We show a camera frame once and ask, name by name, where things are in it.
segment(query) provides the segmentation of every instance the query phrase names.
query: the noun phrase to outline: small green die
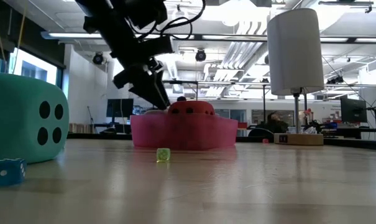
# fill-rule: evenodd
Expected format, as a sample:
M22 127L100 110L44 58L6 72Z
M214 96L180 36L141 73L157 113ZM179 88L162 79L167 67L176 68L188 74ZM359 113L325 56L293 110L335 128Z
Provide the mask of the small green die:
M170 149L160 148L157 149L157 162L167 162L170 160L171 152Z

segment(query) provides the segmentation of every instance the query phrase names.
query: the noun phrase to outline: pink bin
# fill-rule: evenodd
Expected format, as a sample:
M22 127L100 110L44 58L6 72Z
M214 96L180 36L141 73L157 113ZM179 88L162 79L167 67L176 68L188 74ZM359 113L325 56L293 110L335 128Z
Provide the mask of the pink bin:
M135 147L207 150L233 146L237 121L216 115L145 114L131 116Z

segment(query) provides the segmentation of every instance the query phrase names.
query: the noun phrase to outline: black camera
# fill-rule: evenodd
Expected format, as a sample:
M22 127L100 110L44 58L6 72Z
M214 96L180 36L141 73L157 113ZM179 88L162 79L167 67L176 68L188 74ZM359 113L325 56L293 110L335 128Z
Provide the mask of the black camera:
M93 57L93 63L96 65L102 65L104 62L103 59L103 53L102 52L96 52L95 56Z
M196 53L196 61L203 62L205 60L206 60L206 53L204 52L203 49L199 49L198 52Z

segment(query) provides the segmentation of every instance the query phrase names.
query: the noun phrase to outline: computer monitor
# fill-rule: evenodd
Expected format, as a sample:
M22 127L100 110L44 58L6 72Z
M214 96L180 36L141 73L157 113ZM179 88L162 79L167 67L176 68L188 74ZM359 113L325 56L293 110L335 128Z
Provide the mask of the computer monitor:
M133 99L108 99L106 116L112 118L112 123L114 118L129 118L132 115L133 105Z
M352 100L341 98L341 119L342 122L356 123L367 122L366 102L363 100Z

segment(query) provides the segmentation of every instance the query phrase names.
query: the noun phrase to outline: lamp base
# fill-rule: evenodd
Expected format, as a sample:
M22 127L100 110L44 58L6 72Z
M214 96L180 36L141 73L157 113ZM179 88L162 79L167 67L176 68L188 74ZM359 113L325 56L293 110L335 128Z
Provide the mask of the lamp base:
M275 133L273 135L275 144L289 144L299 146L322 146L322 134L287 134Z

